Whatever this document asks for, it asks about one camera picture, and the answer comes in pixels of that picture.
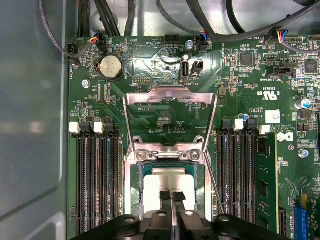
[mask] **green circuit board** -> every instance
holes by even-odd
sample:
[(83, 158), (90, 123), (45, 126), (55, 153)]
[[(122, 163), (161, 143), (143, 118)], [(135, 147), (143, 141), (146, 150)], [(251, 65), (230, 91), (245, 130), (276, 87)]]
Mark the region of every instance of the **green circuit board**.
[[(186, 49), (187, 40), (194, 42), (192, 49)], [(280, 233), (285, 229), (285, 236), (299, 239), (298, 233), (295, 232), (294, 206), (302, 205), (307, 210), (306, 239), (312, 240), (315, 236), (320, 236), (318, 228), (320, 219), (312, 217), (319, 215), (315, 210), (319, 209), (320, 204), (320, 115), (318, 113), (320, 56), (317, 53), (299, 54), (288, 51), (275, 41), (261, 43), (258, 37), (236, 43), (208, 41), (205, 51), (199, 51), (197, 40), (197, 36), (179, 36), (177, 43), (168, 44), (165, 36), (107, 37), (107, 53), (101, 53), (93, 44), (77, 63), (70, 64), (69, 122), (79, 123), (80, 128), (84, 123), (92, 127), (97, 121), (113, 124), (112, 139), (108, 140), (110, 138), (106, 137), (106, 142), (102, 143), (106, 148), (112, 148), (110, 151), (105, 150), (106, 153), (110, 153), (106, 159), (113, 161), (111, 165), (108, 163), (105, 169), (107, 173), (113, 173), (113, 176), (107, 177), (105, 181), (110, 185), (115, 184), (115, 187), (110, 190), (114, 193), (113, 197), (109, 196), (111, 195), (109, 191), (105, 193), (108, 195), (104, 200), (105, 215), (108, 216), (100, 210), (97, 218), (105, 220), (95, 220), (88, 213), (88, 209), (93, 208), (95, 204), (97, 207), (97, 203), (91, 198), (97, 195), (99, 199), (101, 198), (102, 193), (94, 189), (99, 185), (96, 183), (97, 180), (100, 181), (103, 176), (99, 175), (93, 180), (92, 173), (95, 172), (97, 163), (94, 165), (78, 161), (85, 154), (91, 155), (92, 161), (97, 159), (97, 152), (94, 153), (92, 150), (97, 148), (91, 140), (83, 142), (84, 148), (92, 144), (92, 149), (88, 152), (84, 150), (82, 154), (82, 148), (79, 148), (79, 136), (70, 134), (68, 146), (70, 211), (67, 228), (69, 239), (113, 217), (127, 213), (124, 155), (128, 150), (129, 139), (123, 97), (126, 93), (148, 93), (152, 88), (162, 85), (181, 85), (192, 93), (217, 94), (208, 151), (218, 183), (221, 186), (228, 186), (228, 191), (239, 192), (236, 194), (237, 197), (234, 197), (236, 202), (244, 195), (241, 195), (242, 190), (239, 186), (231, 187), (229, 181), (233, 176), (229, 165), (234, 164), (235, 171), (240, 174), (238, 176), (235, 173), (235, 179), (245, 178), (241, 174), (246, 165), (241, 165), (242, 158), (237, 146), (242, 148), (243, 144), (243, 148), (251, 149), (252, 162), (247, 162), (251, 173), (245, 174), (250, 176), (254, 174), (254, 177), (248, 180), (243, 193), (248, 194), (248, 198), (251, 199), (244, 205), (247, 208), (250, 203), (252, 208), (248, 210), (248, 216), (244, 216), (246, 209), (243, 209), (241, 214), (235, 203), (227, 203), (232, 202), (229, 199), (230, 194), (222, 192), (227, 213), (245, 218), (246, 221), (274, 232)], [(89, 38), (78, 38), (73, 45), (81, 49), (88, 41)], [(286, 41), (302, 49), (320, 44), (320, 41), (310, 39), (308, 36), (287, 36)], [(199, 74), (190, 74), (187, 78), (181, 77), (181, 59), (185, 54), (189, 56), (190, 72), (194, 63), (199, 61), (203, 63), (203, 69)], [(96, 69), (96, 63), (110, 55), (118, 57), (123, 65), (122, 76), (112, 81), (106, 80)], [(84, 88), (83, 80), (88, 80), (90, 86)], [(310, 107), (298, 109), (297, 101), (303, 99), (310, 100)], [(140, 136), (145, 143), (174, 146), (176, 143), (192, 142), (195, 136), (205, 136), (211, 106), (164, 100), (157, 104), (131, 105), (128, 110), (133, 136)], [(253, 138), (251, 135), (250, 138), (245, 135), (238, 136), (233, 130), (224, 129), (225, 124), (230, 122), (232, 126), (235, 119), (243, 118), (254, 119), (257, 123), (258, 128), (253, 131)], [(261, 126), (270, 126), (270, 133), (261, 134), (259, 132)], [(228, 141), (227, 146), (220, 142), (223, 139)], [(301, 149), (309, 153), (307, 157), (301, 157)], [(232, 151), (235, 152), (232, 155), (234, 163), (230, 162), (230, 158), (233, 157), (229, 153)], [(88, 169), (88, 172), (78, 170), (81, 164), (83, 169)], [(182, 167), (193, 169), (193, 166)], [(139, 185), (141, 173), (139, 174), (137, 166), (133, 167), (131, 172), (129, 208), (132, 214), (141, 215)], [(204, 167), (197, 166), (195, 173), (196, 208), (206, 214), (204, 191), (209, 189), (205, 188)], [(92, 195), (88, 193), (89, 188), (92, 188), (90, 190), (93, 192)], [(88, 208), (86, 211), (78, 208), (81, 201), (84, 201), (81, 206)], [(210, 216), (213, 219), (219, 213), (214, 194), (212, 203)], [(278, 215), (279, 207), (285, 209), (285, 223)], [(86, 216), (85, 221), (91, 223), (80, 227), (83, 216)]]

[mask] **cable connector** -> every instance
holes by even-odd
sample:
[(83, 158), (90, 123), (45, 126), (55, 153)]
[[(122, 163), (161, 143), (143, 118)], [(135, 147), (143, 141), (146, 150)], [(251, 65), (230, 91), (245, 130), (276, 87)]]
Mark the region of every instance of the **cable connector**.
[(275, 43), (278, 41), (277, 29), (273, 28), (267, 35), (260, 37), (261, 44)]

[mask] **cable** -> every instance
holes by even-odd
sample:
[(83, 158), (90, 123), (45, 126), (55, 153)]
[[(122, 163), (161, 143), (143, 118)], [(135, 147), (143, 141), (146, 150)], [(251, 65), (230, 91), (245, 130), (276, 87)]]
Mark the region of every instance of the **cable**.
[(136, 4), (135, 0), (128, 0), (128, 20), (125, 24), (124, 35), (131, 36), (134, 28), (134, 20), (136, 14)]
[(106, 0), (100, 0), (100, 3), (102, 5), (102, 8), (103, 8), (108, 20), (109, 20), (109, 23), (110, 23), (111, 29), (113, 30), (114, 36), (121, 37), (120, 31), (118, 29), (118, 26), (117, 26), (117, 23), (115, 20), (115, 17), (112, 14), (112, 11), (109, 7), (109, 4), (107, 3)]
[(230, 43), (230, 42), (237, 42), (241, 40), (246, 40), (248, 38), (253, 38), (257, 36), (263, 36), (268, 34), (272, 29), (280, 29), (283, 26), (286, 26), (293, 21), (297, 20), (298, 18), (304, 16), (305, 14), (315, 10), (316, 8), (320, 7), (320, 1), (316, 1), (315, 3), (311, 4), (310, 6), (307, 6), (300, 11), (297, 11), (296, 13), (288, 16), (287, 18), (280, 20), (274, 24), (271, 24), (269, 26), (249, 31), (241, 34), (231, 34), (231, 35), (220, 35), (215, 34), (213, 29), (211, 28), (204, 12), (202, 11), (198, 0), (186, 0), (190, 10), (192, 11), (193, 15), (196, 17), (198, 22), (202, 25), (203, 29), (208, 33), (208, 35), (211, 37), (212, 40), (223, 42), (223, 43)]
[(194, 36), (198, 36), (199, 35), (199, 31), (194, 31), (191, 30), (183, 25), (181, 25), (180, 23), (178, 23), (176, 20), (174, 20), (168, 13), (167, 11), (164, 9), (164, 7), (162, 6), (160, 0), (156, 0), (156, 6), (158, 7), (159, 12), (161, 13), (161, 15), (172, 25), (176, 26), (177, 28), (181, 29), (182, 31), (185, 31), (186, 33), (189, 33), (191, 35)]
[(90, 4), (89, 0), (83, 0), (82, 17), (83, 17), (83, 36), (90, 37)]
[(312, 53), (319, 53), (320, 52), (320, 48), (318, 49), (314, 49), (314, 50), (303, 50), (303, 49), (299, 49), (299, 48), (296, 48), (294, 46), (291, 46), (289, 45), (288, 43), (286, 42), (283, 42), (281, 45), (285, 46), (287, 49), (290, 49), (292, 51), (295, 51), (299, 54), (312, 54)]
[(95, 3), (95, 6), (96, 6), (96, 9), (98, 10), (99, 12), (99, 15), (100, 15), (100, 18), (101, 18), (101, 21), (103, 23), (103, 26), (105, 28), (105, 32), (106, 34), (109, 36), (109, 37), (113, 37), (114, 36), (114, 33), (110, 27), (110, 23), (109, 23), (109, 20), (105, 14), (105, 11), (102, 7), (102, 4), (99, 0), (94, 0), (94, 3)]
[(43, 23), (43, 26), (44, 26), (44, 29), (46, 31), (46, 33), (48, 34), (51, 42), (54, 44), (54, 46), (60, 51), (62, 52), (64, 55), (70, 57), (70, 58), (73, 58), (73, 59), (77, 59), (79, 58), (80, 56), (82, 56), (90, 47), (91, 43), (88, 42), (83, 49), (81, 49), (77, 54), (73, 54), (73, 53), (70, 53), (70, 52), (67, 52), (66, 50), (64, 50), (58, 43), (58, 41), (56, 40), (55, 36), (53, 35), (52, 31), (51, 31), (51, 28), (49, 26), (49, 23), (48, 23), (48, 19), (47, 19), (47, 16), (46, 16), (46, 11), (45, 11), (45, 7), (44, 7), (44, 0), (39, 0), (38, 2), (39, 4), (39, 10), (40, 10), (40, 15), (41, 15), (41, 20), (42, 20), (42, 23)]
[(234, 30), (236, 30), (236, 32), (238, 34), (245, 33), (246, 31), (241, 27), (241, 25), (239, 24), (239, 22), (235, 16), (233, 0), (226, 0), (225, 6), (226, 6), (226, 13), (228, 14), (228, 18), (229, 18), (230, 23), (231, 23), (232, 27), (234, 28)]
[(81, 38), (83, 37), (83, 1), (84, 0), (79, 0), (78, 2), (78, 37)]

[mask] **microchip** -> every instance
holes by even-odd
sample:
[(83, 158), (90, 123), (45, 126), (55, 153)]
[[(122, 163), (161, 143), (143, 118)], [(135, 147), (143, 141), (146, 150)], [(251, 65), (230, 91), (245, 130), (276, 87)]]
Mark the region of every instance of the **microchip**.
[(304, 73), (305, 74), (317, 74), (318, 62), (316, 60), (307, 59), (304, 61)]
[(259, 219), (258, 225), (264, 229), (268, 229), (268, 222), (262, 218)]
[(268, 183), (260, 180), (260, 194), (262, 196), (268, 197)]
[(227, 105), (226, 98), (218, 98), (218, 105)]
[(265, 138), (258, 139), (258, 153), (267, 154), (267, 139)]
[(219, 87), (218, 88), (218, 94), (221, 96), (226, 96), (227, 95), (227, 89), (225, 87)]
[(253, 66), (254, 65), (254, 54), (252, 52), (241, 52), (240, 53), (240, 65), (241, 66)]
[(304, 124), (303, 123), (297, 123), (296, 124), (296, 131), (297, 132), (303, 132), (304, 131)]
[(312, 118), (312, 111), (308, 111), (308, 110), (299, 111), (299, 117), (301, 119), (311, 119)]

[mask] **capacitor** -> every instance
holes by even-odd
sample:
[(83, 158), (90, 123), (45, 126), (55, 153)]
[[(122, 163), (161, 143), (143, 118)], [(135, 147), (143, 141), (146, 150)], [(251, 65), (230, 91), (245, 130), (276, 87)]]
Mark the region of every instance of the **capacitor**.
[(311, 101), (307, 98), (299, 99), (295, 102), (294, 106), (296, 109), (308, 109), (311, 105)]
[(301, 148), (298, 152), (300, 158), (305, 159), (309, 157), (309, 151), (307, 149)]
[(122, 62), (114, 55), (104, 57), (100, 63), (96, 63), (95, 68), (105, 79), (109, 81), (115, 81), (119, 79), (124, 73)]

